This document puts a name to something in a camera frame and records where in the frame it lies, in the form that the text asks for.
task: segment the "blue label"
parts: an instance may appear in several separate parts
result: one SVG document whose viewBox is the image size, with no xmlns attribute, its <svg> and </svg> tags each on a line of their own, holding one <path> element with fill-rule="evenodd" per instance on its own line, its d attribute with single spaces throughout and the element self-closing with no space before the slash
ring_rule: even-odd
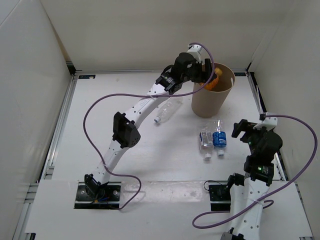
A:
<svg viewBox="0 0 320 240">
<path fill-rule="evenodd" d="M 224 131 L 216 131 L 212 136 L 215 147 L 225 148 L 227 146 L 227 136 Z"/>
</svg>

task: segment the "clear plastic bottle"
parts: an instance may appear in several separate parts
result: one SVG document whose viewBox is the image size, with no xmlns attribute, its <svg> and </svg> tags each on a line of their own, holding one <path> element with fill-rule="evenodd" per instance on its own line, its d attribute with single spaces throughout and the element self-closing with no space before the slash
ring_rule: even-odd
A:
<svg viewBox="0 0 320 240">
<path fill-rule="evenodd" d="M 225 155 L 225 148 L 227 147 L 227 136 L 221 120 L 214 121 L 213 145 L 217 149 L 218 156 L 223 157 Z"/>
<path fill-rule="evenodd" d="M 205 161 L 210 161 L 214 149 L 212 128 L 205 124 L 200 128 L 199 149 Z"/>
<path fill-rule="evenodd" d="M 159 109 L 154 118 L 157 124 L 165 123 L 169 118 L 177 111 L 177 109 L 182 105 L 182 97 L 171 97 L 169 100 Z"/>
</svg>

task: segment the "bottle with blue label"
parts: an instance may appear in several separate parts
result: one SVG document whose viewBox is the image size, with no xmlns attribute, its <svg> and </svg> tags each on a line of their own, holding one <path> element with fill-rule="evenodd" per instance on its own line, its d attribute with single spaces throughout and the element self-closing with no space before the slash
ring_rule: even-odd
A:
<svg viewBox="0 0 320 240">
<path fill-rule="evenodd" d="M 218 156 L 225 155 L 225 148 L 227 147 L 227 136 L 223 129 L 223 122 L 221 120 L 214 121 L 214 132 L 212 135 L 214 148 L 217 149 Z"/>
</svg>

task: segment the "orange object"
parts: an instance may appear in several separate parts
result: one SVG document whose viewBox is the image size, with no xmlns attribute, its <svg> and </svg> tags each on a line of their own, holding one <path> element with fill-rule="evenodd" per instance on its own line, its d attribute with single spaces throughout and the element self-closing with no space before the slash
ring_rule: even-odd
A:
<svg viewBox="0 0 320 240">
<path fill-rule="evenodd" d="M 205 85 L 205 89 L 209 90 L 209 91 L 212 91 L 214 89 L 214 87 L 217 85 L 217 83 L 219 82 L 219 77 L 222 75 L 222 71 L 220 68 L 216 67 L 214 69 L 214 72 L 216 74 L 216 78 L 212 81 L 212 82 L 209 82 L 207 85 Z"/>
</svg>

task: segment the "white table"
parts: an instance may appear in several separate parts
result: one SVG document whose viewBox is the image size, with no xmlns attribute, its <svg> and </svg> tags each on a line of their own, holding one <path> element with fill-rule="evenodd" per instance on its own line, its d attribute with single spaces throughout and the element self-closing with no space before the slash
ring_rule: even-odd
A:
<svg viewBox="0 0 320 240">
<path fill-rule="evenodd" d="M 250 154 L 247 144 L 231 138 L 233 123 L 241 119 L 258 122 L 259 114 L 245 76 L 236 77 L 235 86 L 221 107 L 218 116 L 204 120 L 191 109 L 191 96 L 166 123 L 156 125 L 156 111 L 139 128 L 140 142 L 126 152 L 114 169 L 115 173 L 136 175 L 142 180 L 142 190 L 123 211 L 73 209 L 78 181 L 100 162 L 88 143 L 82 121 L 89 106 L 99 97 L 111 93 L 144 94 L 158 72 L 97 74 L 95 79 L 78 79 L 66 125 L 54 159 L 52 180 L 41 180 L 26 232 L 36 233 L 36 240 L 112 239 L 112 240 L 219 240 L 223 225 L 200 230 L 192 227 L 192 219 L 210 210 L 205 180 L 227 180 L 243 166 Z M 180 93 L 192 90 L 186 83 Z M 130 108 L 138 99 L 114 97 L 99 103 L 87 120 L 87 130 L 102 154 L 112 136 L 113 116 Z M 224 159 L 214 154 L 204 162 L 199 153 L 198 127 L 202 122 L 221 119 L 227 133 Z M 285 184 L 276 173 L 271 189 Z M 121 202 L 127 200 L 138 185 L 122 180 Z M 278 193 L 275 204 L 264 210 L 261 220 L 262 240 L 299 240 L 311 236 L 300 198 L 294 185 Z M 212 214 L 199 219 L 199 225 L 224 220 L 229 215 Z"/>
</svg>

